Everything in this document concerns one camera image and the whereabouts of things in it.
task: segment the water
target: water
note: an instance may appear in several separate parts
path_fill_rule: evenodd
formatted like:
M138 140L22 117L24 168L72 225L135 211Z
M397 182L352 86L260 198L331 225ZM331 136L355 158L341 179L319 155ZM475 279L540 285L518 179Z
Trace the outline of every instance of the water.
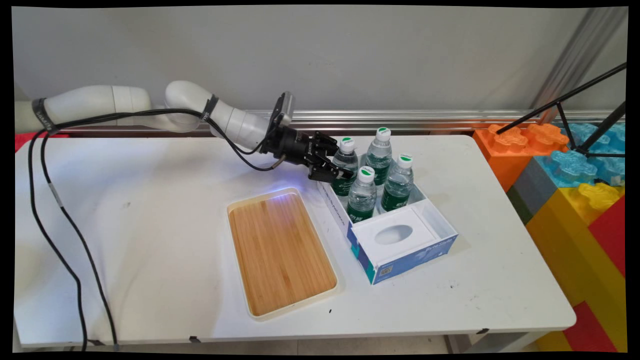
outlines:
M376 172L374 179L376 185L383 185L391 164L391 141L382 142L377 138L373 139L367 151L365 162Z
M380 213L402 208L409 200L413 189L413 170L402 168L398 164L391 169L385 183L385 189L380 201Z
M376 205L377 196L378 193L373 181L369 183L363 182L358 173L358 179L351 185L347 205L347 214L354 224L373 216L373 208Z
M342 198L344 198L344 206L346 204L346 197L349 196L351 185L356 180L356 174L358 172L358 156L355 151L351 151L350 154L344 154L341 150L338 150L333 157L332 163L339 168L353 171L351 179L336 179L331 184L331 187L335 194L338 195L340 202L343 202Z

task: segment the wooden board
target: wooden board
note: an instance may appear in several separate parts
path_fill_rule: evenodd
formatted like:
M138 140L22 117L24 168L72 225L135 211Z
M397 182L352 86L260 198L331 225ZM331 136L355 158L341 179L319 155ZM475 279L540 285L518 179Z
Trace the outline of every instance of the wooden board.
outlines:
M262 316L336 286L297 190L243 200L227 213L251 314Z

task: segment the toy building block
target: toy building block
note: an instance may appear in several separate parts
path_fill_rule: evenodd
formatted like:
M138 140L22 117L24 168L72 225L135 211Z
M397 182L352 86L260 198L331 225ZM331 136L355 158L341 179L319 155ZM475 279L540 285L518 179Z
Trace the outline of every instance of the toy building block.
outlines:
M616 265L625 274L625 197L621 197L607 211L589 225L589 231Z
M500 125L476 130L473 138L484 154L495 177L507 192L518 179L532 156L549 155L554 150L566 151L569 139L551 124L530 124L527 129L513 127L498 135Z
M531 124L523 133L529 140L531 152L536 152L535 155L540 155L537 152L548 154L554 150L562 151L569 142L569 138L562 134L560 128L551 124Z
M571 129L571 135L573 136L575 144L582 145L598 127L593 124L571 123L569 124L569 129ZM562 129L562 134L566 135L564 128ZM610 141L609 136L604 134L589 148L589 151L603 152L602 150L609 146Z
M529 212L535 215L558 188L593 184L598 168L575 151L534 156L513 184Z
M609 149L604 154L622 153L616 149ZM594 164L598 168L597 178L603 179L611 186L621 186L625 184L625 159L624 158L608 158L594 156L588 159L589 163Z
M626 351L625 278L587 228L590 210L580 208L602 209L608 202L603 197L610 196L615 195L609 190L561 188L526 227L570 304L586 301L615 347Z
M572 351L562 331L552 331L536 341L540 351Z
M527 209L527 204L524 203L524 200L522 200L522 197L514 186L512 186L507 192L507 197L509 198L509 201L511 201L511 205L513 205L516 213L518 213L518 216L520 217L522 223L527 225L527 223L533 217L533 214L529 212L529 209Z
M573 351L617 352L587 302L575 306L573 310L577 319L575 325L563 331Z
M613 149L625 150L625 123L616 123L607 130L606 135L609 137L609 146Z

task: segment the table leg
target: table leg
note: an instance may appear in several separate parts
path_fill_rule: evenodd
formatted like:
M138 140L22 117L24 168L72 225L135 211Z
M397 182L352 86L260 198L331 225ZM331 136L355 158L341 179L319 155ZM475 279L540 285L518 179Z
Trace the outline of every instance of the table leg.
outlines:
M447 348L452 354L477 354L481 352L516 352L546 335L546 331L504 332L487 334L471 344L469 335L447 335Z

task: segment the white bottle cap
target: white bottle cap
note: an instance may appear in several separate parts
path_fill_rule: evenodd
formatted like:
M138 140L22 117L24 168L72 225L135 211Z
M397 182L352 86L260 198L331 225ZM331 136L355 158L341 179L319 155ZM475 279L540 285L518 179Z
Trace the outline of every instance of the white bottle cap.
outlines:
M409 154L400 154L398 155L397 164L401 168L411 168L411 165L413 165L413 156Z
M376 171L371 167L361 167L358 170L358 180L361 182L368 184L373 181L373 178L376 177Z
M356 142L352 138L343 138L340 141L340 151L342 151L343 154L351 154L355 147Z
M387 142L391 139L391 130L387 127L381 127L376 131L376 139L381 142Z

